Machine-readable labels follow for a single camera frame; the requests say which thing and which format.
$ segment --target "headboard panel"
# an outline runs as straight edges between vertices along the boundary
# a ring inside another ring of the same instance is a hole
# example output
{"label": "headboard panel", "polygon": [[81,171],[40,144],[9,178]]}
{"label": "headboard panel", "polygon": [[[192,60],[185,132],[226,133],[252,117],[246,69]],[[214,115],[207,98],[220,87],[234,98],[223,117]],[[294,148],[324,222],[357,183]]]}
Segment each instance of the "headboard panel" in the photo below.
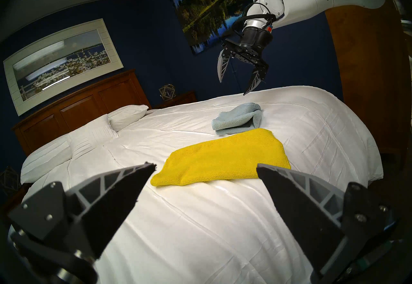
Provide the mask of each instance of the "headboard panel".
{"label": "headboard panel", "polygon": [[42,108],[12,130],[26,155],[86,123],[130,104],[150,104],[134,69],[101,80]]}

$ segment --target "white bedsheet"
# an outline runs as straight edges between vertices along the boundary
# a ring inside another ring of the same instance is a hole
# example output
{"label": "white bedsheet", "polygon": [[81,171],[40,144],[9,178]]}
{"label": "white bedsheet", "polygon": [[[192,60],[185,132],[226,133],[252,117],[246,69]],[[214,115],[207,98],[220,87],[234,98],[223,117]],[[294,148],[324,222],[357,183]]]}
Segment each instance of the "white bedsheet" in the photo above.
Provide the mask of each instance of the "white bedsheet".
{"label": "white bedsheet", "polygon": [[[367,186],[382,178],[375,141],[348,107],[318,88],[287,87],[153,111],[118,138],[56,167],[26,197],[51,181],[67,190],[145,161],[159,172],[174,150],[220,138],[212,119],[245,102],[262,107],[261,127],[283,143],[292,169],[342,190],[350,181]],[[312,270],[259,179],[160,188],[148,181],[96,269],[108,284],[306,283]]]}

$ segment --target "yellow microfiber cloth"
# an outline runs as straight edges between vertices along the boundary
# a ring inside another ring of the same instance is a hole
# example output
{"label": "yellow microfiber cloth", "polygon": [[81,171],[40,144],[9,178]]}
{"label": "yellow microfiber cloth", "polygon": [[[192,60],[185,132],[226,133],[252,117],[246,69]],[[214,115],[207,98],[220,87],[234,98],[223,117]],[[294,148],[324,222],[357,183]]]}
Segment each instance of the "yellow microfiber cloth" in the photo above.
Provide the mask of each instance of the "yellow microfiber cloth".
{"label": "yellow microfiber cloth", "polygon": [[176,150],[152,177],[153,186],[183,186],[194,182],[257,178],[258,163],[290,169],[282,143],[266,129]]}

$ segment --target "nightstand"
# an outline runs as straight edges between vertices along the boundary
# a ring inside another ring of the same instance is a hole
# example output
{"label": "nightstand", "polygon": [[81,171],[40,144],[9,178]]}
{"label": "nightstand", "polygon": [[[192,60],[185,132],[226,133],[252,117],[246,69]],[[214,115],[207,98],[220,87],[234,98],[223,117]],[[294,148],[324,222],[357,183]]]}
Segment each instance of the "nightstand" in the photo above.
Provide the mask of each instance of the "nightstand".
{"label": "nightstand", "polygon": [[181,94],[172,100],[165,101],[157,106],[153,107],[153,109],[163,109],[167,107],[178,106],[180,104],[192,103],[197,102],[196,96],[194,95],[194,91],[189,91],[187,93]]}

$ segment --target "light blue microfiber cloth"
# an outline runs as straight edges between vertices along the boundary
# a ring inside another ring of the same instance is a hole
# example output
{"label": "light blue microfiber cloth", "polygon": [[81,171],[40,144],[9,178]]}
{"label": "light blue microfiber cloth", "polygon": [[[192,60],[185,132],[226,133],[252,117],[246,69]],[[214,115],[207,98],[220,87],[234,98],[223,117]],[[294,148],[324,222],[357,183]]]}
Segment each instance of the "light blue microfiber cloth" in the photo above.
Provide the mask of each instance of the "light blue microfiber cloth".
{"label": "light blue microfiber cloth", "polygon": [[249,102],[231,111],[221,112],[212,120],[212,128],[217,135],[232,135],[259,128],[262,111],[259,104]]}

